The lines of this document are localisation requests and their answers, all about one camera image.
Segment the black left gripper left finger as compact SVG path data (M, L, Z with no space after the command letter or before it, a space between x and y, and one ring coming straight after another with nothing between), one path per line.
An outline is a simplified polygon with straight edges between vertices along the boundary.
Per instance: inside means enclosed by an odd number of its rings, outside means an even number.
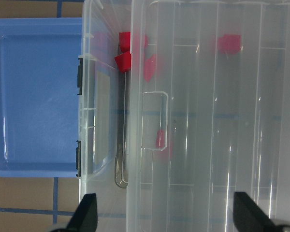
M69 232L95 232L98 225L95 193L85 194L66 229Z

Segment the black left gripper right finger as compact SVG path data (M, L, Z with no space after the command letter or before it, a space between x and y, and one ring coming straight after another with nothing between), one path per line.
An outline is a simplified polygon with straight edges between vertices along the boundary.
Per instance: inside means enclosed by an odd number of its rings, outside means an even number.
M276 225L246 192L234 192L233 223L238 232L277 232Z

